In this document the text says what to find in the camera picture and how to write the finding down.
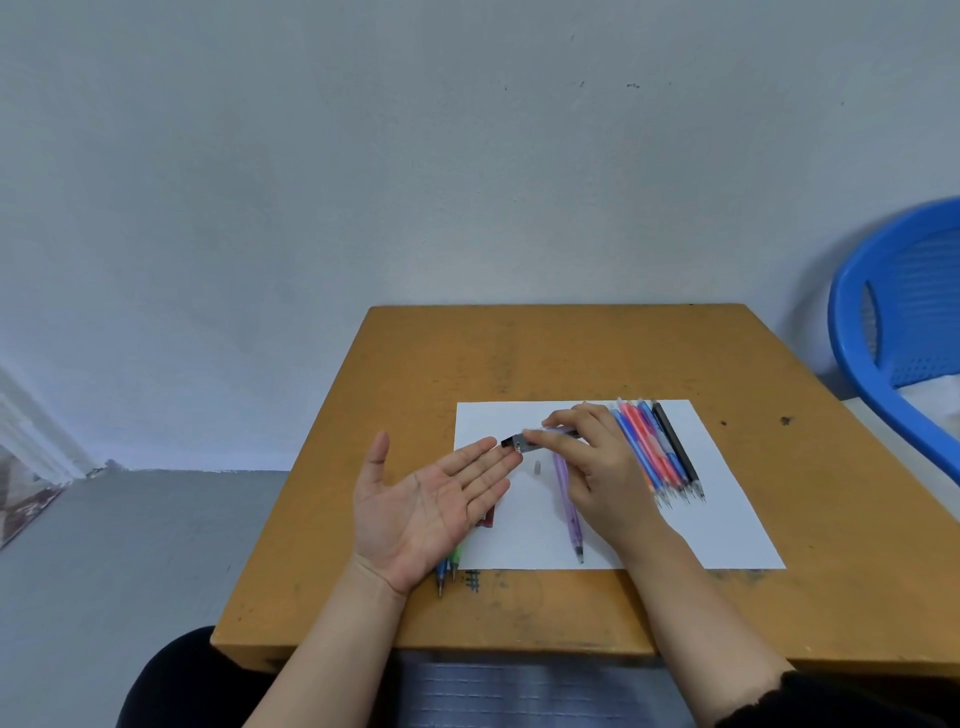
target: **left hand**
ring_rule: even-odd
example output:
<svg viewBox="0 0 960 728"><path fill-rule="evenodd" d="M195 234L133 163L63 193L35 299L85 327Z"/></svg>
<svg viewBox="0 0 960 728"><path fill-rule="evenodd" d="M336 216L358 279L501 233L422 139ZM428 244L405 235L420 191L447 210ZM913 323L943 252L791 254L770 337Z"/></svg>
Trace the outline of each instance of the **left hand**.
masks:
<svg viewBox="0 0 960 728"><path fill-rule="evenodd" d="M523 456L485 437L387 486L382 478L389 448L387 433L378 432L357 478L353 550L406 595L503 497L507 474Z"/></svg>

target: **purple pen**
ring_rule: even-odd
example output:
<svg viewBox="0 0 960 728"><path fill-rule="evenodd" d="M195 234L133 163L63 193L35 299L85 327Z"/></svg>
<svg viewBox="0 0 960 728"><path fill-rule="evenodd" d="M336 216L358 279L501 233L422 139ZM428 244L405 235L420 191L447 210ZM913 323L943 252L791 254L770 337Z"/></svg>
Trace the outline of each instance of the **purple pen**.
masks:
<svg viewBox="0 0 960 728"><path fill-rule="evenodd" d="M570 534L570 543L577 553L577 560L583 564L584 534L580 530L580 516L577 515L577 509L573 507L573 502L570 500L570 473L566 469L566 461L556 452L553 453L553 467L557 471L557 480L560 481L560 497L564 502L566 530Z"/></svg>

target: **wooden table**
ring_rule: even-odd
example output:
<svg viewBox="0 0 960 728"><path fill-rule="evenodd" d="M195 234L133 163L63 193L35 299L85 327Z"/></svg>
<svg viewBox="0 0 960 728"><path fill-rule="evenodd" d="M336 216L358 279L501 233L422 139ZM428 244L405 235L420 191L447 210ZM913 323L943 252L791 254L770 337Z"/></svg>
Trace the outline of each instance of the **wooden table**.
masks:
<svg viewBox="0 0 960 728"><path fill-rule="evenodd" d="M692 400L787 566L713 574L788 659L960 674L960 526L736 304L372 308L213 643L246 667L291 654L348 558L379 428L395 482L451 450L458 401L617 396ZM414 591L397 647L654 654L623 571L458 582Z"/></svg>

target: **blue plastic chair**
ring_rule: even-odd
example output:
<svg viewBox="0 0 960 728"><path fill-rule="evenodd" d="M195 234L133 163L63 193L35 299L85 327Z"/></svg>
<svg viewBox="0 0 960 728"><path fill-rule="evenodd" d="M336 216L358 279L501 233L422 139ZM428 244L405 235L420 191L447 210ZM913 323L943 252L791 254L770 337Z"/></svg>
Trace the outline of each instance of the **blue plastic chair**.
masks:
<svg viewBox="0 0 960 728"><path fill-rule="evenodd" d="M833 355L860 397L960 485L957 441L897 387L960 373L960 198L903 214L830 287Z"/></svg>

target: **wrist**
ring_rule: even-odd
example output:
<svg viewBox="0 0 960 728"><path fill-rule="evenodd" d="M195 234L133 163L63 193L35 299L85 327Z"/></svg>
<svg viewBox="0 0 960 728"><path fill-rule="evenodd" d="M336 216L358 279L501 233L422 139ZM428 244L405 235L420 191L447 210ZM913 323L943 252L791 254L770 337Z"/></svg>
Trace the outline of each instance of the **wrist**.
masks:
<svg viewBox="0 0 960 728"><path fill-rule="evenodd" d="M624 540L617 555L627 570L647 567L669 558L676 550L676 539L681 538L660 513L644 522Z"/></svg>
<svg viewBox="0 0 960 728"><path fill-rule="evenodd" d="M370 560L356 551L350 554L344 577L362 590L367 598L398 604L401 608L406 604L408 593L394 589L387 578L372 566Z"/></svg>

